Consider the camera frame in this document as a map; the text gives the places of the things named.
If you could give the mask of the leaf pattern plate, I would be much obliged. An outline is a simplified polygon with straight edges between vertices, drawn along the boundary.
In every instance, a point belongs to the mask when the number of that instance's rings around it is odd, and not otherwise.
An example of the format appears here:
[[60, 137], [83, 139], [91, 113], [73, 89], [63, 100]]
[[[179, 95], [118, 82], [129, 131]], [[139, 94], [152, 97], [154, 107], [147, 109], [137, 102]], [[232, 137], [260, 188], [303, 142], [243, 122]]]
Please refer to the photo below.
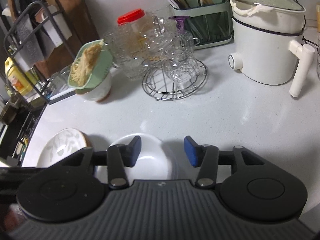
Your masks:
[[84, 133], [74, 128], [63, 129], [46, 143], [36, 167], [50, 167], [87, 146], [90, 146], [90, 143]]

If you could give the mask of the white bowl under colander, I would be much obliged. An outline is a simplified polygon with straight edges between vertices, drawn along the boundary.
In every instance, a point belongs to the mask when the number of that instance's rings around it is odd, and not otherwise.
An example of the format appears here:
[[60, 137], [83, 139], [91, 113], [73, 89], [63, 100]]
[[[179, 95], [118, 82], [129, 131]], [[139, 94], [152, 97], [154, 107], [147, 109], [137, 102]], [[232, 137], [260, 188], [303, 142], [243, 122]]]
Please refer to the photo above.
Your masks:
[[76, 89], [76, 95], [87, 101], [103, 101], [110, 93], [112, 86], [112, 74], [108, 73], [103, 81], [93, 89]]

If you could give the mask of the green colander with noodles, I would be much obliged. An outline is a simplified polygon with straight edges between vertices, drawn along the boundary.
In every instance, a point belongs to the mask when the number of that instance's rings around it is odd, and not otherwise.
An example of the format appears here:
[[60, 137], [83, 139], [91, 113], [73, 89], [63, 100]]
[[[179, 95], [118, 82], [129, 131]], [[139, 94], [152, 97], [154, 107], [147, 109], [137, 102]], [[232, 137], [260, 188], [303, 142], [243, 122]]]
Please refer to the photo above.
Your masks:
[[93, 89], [108, 75], [113, 57], [103, 39], [83, 45], [71, 65], [68, 86], [74, 89]]

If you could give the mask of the red lid plastic jar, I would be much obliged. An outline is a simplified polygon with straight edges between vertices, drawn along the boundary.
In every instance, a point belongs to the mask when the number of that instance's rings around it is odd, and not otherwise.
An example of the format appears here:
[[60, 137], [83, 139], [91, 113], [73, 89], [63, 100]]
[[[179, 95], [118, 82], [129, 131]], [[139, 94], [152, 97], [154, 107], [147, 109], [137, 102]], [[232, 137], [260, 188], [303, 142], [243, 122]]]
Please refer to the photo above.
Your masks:
[[146, 58], [144, 34], [153, 25], [152, 16], [138, 8], [119, 16], [117, 24], [129, 56]]

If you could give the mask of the yellow detergent jug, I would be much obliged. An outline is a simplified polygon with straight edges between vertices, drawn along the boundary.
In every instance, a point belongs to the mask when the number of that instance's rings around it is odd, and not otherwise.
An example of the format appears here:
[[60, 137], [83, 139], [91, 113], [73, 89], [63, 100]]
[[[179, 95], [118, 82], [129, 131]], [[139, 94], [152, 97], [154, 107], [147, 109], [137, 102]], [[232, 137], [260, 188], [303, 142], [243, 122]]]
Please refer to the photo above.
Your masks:
[[29, 94], [33, 90], [30, 82], [22, 75], [10, 57], [6, 59], [4, 66], [6, 77], [22, 96]]

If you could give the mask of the black metal dish rack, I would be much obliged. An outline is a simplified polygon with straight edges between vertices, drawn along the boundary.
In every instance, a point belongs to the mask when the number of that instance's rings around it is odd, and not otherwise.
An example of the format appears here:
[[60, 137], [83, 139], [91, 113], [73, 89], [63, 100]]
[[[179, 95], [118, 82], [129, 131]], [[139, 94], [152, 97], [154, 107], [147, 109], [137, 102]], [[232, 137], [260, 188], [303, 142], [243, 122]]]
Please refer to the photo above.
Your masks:
[[[33, 27], [29, 17], [29, 11], [33, 10], [33, 7], [36, 6], [39, 6], [44, 10], [46, 17], [36, 27]], [[16, 61], [16, 57], [17, 54], [20, 53], [20, 51], [26, 51], [28, 55], [31, 57], [32, 65], [34, 65], [38, 61], [44, 60], [44, 55], [40, 48], [38, 39], [36, 38], [36, 32], [39, 31], [47, 21], [49, 21], [53, 25], [53, 28], [57, 32], [59, 38], [61, 38], [62, 44], [67, 49], [70, 56], [74, 59], [75, 54], [69, 46], [67, 39], [65, 39], [65, 36], [62, 33], [62, 29], [58, 26], [56, 20], [54, 19], [54, 16], [60, 14], [61, 12], [61, 10], [58, 10], [57, 12], [50, 12], [48, 6], [41, 1], [32, 2], [24, 9], [23, 12], [19, 14], [19, 17], [15, 20], [13, 26], [10, 28], [10, 30], [4, 38], [4, 46], [7, 45], [10, 38], [12, 40], [15, 37], [18, 38], [18, 41], [14, 41], [16, 50], [13, 53], [11, 53], [7, 49], [7, 55], [10, 59], [12, 59], [13, 64], [17, 67], [18, 71], [23, 75], [23, 77], [27, 79], [32, 89], [35, 90], [36, 94], [43, 98], [43, 100], [46, 103], [50, 103], [50, 96], [52, 94], [47, 88], [49, 82], [45, 81], [42, 87], [36, 87], [32, 83], [31, 79], [29, 79], [29, 77], [26, 76], [26, 71], [23, 70], [21, 65]]]

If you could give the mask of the wooden cutting board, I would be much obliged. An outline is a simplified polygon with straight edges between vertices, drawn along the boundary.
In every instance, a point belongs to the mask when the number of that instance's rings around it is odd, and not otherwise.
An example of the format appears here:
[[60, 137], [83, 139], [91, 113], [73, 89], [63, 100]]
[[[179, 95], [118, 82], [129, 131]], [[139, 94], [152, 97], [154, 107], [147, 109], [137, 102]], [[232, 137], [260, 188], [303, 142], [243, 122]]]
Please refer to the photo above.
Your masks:
[[[76, 55], [84, 44], [99, 39], [98, 32], [84, 0], [57, 1], [72, 32], [72, 36], [67, 40], [67, 44], [71, 48], [72, 53]], [[73, 60], [65, 45], [62, 44], [54, 48], [47, 59], [35, 63], [35, 67], [45, 78], [49, 78], [54, 73], [70, 65]]]

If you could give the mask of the green chopstick holder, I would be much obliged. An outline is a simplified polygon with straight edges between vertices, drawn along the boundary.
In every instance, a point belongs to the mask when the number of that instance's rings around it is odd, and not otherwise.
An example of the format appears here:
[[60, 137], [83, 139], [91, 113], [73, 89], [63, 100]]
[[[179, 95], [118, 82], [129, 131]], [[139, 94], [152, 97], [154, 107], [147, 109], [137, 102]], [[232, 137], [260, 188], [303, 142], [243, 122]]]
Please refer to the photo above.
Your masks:
[[190, 32], [195, 48], [227, 44], [233, 38], [231, 8], [227, 0], [167, 0], [177, 29]]

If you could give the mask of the white electric cooking pot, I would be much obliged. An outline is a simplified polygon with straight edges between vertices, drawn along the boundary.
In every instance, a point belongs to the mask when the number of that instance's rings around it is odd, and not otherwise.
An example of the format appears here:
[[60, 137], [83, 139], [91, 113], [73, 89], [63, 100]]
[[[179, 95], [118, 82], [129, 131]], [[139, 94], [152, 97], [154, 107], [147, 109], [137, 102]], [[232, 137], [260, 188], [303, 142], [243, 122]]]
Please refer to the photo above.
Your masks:
[[232, 70], [265, 85], [292, 81], [289, 93], [299, 97], [315, 48], [302, 42], [306, 9], [293, 0], [229, 0], [236, 51]]

